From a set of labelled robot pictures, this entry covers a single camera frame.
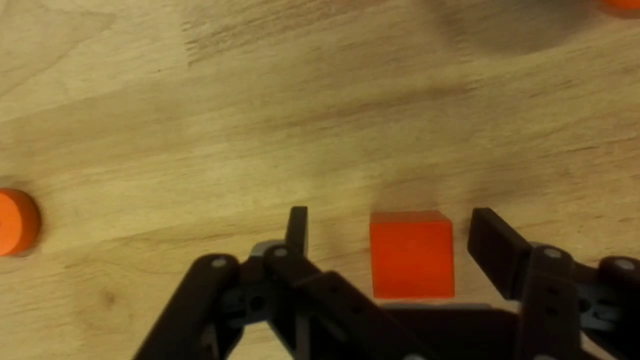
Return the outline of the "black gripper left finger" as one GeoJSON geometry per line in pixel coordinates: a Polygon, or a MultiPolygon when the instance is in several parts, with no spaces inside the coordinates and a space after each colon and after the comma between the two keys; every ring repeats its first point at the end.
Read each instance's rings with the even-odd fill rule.
{"type": "Polygon", "coordinates": [[[284,241],[297,254],[306,252],[306,241],[308,241],[308,207],[306,206],[290,207],[284,241]]]}

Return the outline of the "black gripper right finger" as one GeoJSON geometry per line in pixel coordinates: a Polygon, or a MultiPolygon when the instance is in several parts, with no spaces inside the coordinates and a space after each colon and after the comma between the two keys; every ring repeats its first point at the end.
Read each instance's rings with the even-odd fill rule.
{"type": "Polygon", "coordinates": [[[519,296],[531,245],[492,207],[472,210],[468,252],[504,298],[519,296]]]}

